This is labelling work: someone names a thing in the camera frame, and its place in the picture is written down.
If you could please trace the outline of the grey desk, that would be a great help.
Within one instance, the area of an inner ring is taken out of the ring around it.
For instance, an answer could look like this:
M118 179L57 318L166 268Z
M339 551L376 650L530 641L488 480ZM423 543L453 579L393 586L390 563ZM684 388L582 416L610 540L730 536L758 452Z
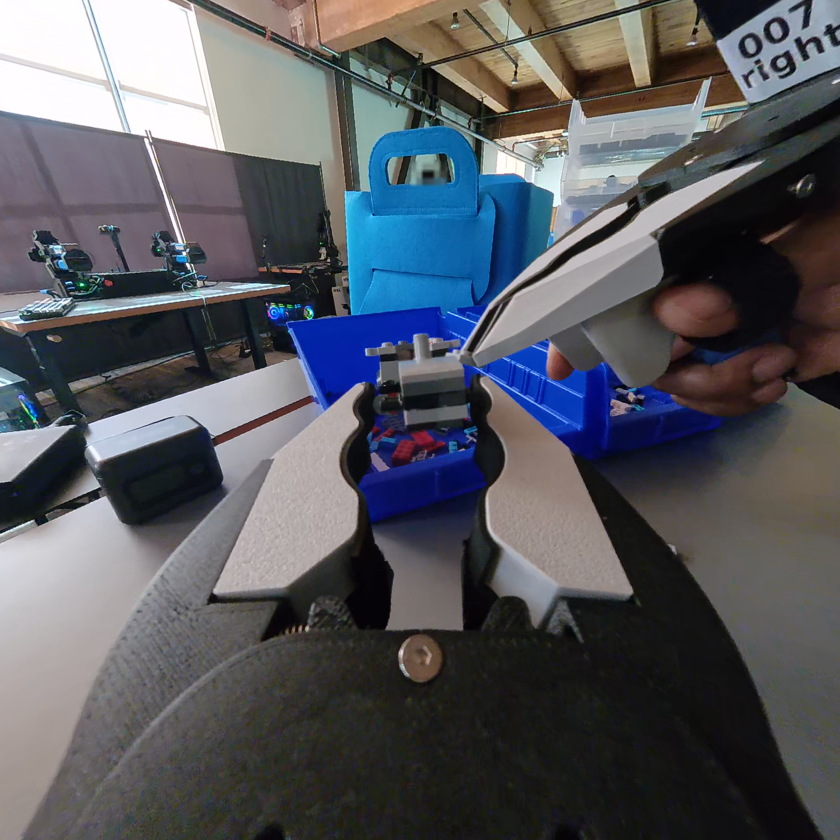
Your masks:
M94 501L2 544L2 838L20 838L115 638L198 523L317 415L220 447L225 483L137 528ZM838 411L798 389L716 432L596 464L736 641L784 761L838 838Z

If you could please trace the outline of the black power adapter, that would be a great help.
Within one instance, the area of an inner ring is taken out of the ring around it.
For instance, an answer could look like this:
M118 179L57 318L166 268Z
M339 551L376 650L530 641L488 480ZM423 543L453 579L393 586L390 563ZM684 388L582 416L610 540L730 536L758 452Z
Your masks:
M79 426L49 426L1 434L1 520L31 518L81 467Z

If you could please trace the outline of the person's right hand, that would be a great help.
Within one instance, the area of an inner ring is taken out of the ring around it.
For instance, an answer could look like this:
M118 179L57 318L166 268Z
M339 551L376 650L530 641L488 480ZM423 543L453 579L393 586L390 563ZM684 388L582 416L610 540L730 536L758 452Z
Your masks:
M654 387L701 413L735 417L778 402L792 382L816 395L812 383L839 370L839 206L802 216L764 238L800 282L787 339L745 350L718 364L691 359L693 339L716 338L740 325L742 307L724 290L720 273L678 280L657 294L653 311L675 334L671 363Z

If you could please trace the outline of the rainbow-lit computer case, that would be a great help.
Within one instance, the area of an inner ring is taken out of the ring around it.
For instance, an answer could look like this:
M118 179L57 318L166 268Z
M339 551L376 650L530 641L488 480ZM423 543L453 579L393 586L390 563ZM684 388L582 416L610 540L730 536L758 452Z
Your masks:
M272 329L285 329L292 322L309 321L317 316L313 301L266 301L266 316Z

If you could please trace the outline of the blue plastic bin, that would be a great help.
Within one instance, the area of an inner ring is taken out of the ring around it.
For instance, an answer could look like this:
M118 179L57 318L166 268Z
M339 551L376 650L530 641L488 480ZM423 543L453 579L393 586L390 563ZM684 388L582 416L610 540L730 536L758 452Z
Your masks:
M384 341L431 338L465 340L486 306L442 312L435 308L295 322L290 327L298 357L313 396L322 408L334 404L352 386L375 383L380 366L365 355ZM454 499L485 485L470 454L448 455L375 474L360 483L371 520L378 522Z
M674 403L653 386L634 390L642 398L639 407L614 413L625 384L613 370L600 364L553 381L545 372L549 346L545 340L479 369L467 366L466 379L470 381L475 373L488 376L575 454L587 459L661 445L722 424L716 416Z

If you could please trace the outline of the grey toy brick vehicle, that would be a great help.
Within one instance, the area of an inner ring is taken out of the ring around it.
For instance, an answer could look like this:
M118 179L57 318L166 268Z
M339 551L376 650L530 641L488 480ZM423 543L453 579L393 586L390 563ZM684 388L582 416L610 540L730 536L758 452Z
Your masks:
M365 355L377 358L380 365L373 400L376 414L401 414L409 432L463 427L469 420L469 403L459 346L459 339L417 333L410 343L367 348Z

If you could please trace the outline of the pile of toy bricks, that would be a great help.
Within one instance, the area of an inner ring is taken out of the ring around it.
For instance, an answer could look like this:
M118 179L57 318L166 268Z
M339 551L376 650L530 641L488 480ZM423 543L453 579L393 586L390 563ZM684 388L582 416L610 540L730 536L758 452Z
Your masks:
M395 416L382 419L367 435L371 469L382 474L390 469L418 464L448 455L470 454L478 438L478 427L446 427L408 432Z

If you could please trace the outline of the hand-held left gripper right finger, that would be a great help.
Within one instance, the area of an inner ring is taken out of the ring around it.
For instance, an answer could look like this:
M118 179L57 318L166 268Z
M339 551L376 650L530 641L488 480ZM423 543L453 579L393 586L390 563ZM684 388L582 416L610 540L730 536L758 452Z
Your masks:
M547 628L560 602L634 594L569 448L489 377L469 388L474 460L486 486L465 543L464 625L517 597Z

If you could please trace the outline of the clear plastic drawer stack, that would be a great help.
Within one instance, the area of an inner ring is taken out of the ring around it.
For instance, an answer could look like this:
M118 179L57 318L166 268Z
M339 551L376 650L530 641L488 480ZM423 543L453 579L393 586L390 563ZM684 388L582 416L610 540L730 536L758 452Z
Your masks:
M689 143L710 80L690 104L588 118L573 101L553 240L637 183L650 166Z

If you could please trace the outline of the black digital timer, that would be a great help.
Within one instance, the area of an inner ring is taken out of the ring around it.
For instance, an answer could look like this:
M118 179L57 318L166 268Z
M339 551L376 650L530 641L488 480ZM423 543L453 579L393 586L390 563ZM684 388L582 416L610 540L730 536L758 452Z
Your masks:
M219 488L214 441L188 415L171 416L86 447L85 457L118 519L137 525Z

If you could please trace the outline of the small heap of toy bricks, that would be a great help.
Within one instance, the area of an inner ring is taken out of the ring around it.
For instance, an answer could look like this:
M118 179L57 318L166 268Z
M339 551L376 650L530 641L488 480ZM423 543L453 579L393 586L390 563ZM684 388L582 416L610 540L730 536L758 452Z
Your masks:
M610 393L609 417L634 416L657 406L658 402L642 390L619 385L612 388Z

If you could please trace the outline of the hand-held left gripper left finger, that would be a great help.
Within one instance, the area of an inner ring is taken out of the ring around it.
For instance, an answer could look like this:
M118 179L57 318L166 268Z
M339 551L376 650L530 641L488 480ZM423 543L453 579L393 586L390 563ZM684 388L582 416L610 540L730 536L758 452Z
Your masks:
M375 545L360 483L371 467L375 389L352 386L273 459L214 596L281 601L303 622L337 597L359 627L385 629L393 572Z

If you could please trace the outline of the blue felt bag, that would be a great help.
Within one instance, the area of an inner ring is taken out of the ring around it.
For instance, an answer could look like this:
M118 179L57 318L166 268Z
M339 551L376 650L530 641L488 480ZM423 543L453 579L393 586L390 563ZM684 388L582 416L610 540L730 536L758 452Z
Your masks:
M439 154L454 166L451 181L390 182L391 160ZM485 306L548 247L553 194L519 175L481 175L454 129L383 135L369 184L345 193L353 315Z

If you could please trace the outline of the black-legged table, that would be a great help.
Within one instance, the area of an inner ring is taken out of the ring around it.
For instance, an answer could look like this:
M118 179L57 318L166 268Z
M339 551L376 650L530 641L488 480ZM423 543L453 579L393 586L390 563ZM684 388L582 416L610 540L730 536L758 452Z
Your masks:
M255 369L267 367L266 355L256 320L255 300L286 295L288 285L258 282L219 281L214 286L167 292L160 295L126 297L78 303L64 318L25 321L9 305L2 305L1 327L6 333L24 340L41 370L48 388L58 404L66 411L82 413L76 396L70 389L67 377L60 369L47 340L48 331L80 327L87 324L110 322L131 317L149 317L167 312L185 312L183 321L188 332L192 351L201 375L209 377L211 370L204 344L196 334L197 313L214 305L236 303L243 320L245 338L250 348L250 358Z

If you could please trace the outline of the computer keyboard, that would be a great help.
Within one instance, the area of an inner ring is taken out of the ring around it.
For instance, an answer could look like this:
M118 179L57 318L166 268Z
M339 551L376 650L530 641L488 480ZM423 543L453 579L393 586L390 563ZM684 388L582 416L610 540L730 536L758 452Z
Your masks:
M32 301L17 311L22 322L39 322L53 319L63 319L76 308L77 301L73 298L48 297Z

